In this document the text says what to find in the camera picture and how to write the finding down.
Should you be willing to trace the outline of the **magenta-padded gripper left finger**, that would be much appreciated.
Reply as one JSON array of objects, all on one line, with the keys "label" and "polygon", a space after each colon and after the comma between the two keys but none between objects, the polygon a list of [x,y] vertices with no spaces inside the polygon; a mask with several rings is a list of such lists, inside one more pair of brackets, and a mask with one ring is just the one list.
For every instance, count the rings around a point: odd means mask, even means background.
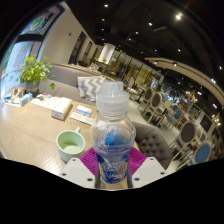
[{"label": "magenta-padded gripper left finger", "polygon": [[100,176],[94,149],[88,149],[80,158],[71,158],[60,176],[78,186],[97,189],[100,186]]}]

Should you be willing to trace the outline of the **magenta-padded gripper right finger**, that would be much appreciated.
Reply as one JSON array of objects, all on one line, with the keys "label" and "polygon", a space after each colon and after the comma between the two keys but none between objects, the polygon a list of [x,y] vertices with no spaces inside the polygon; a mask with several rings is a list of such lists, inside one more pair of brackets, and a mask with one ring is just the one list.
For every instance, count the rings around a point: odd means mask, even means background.
[{"label": "magenta-padded gripper right finger", "polygon": [[127,173],[129,188],[141,188],[166,175],[166,170],[155,157],[146,157],[137,149],[131,149]]}]

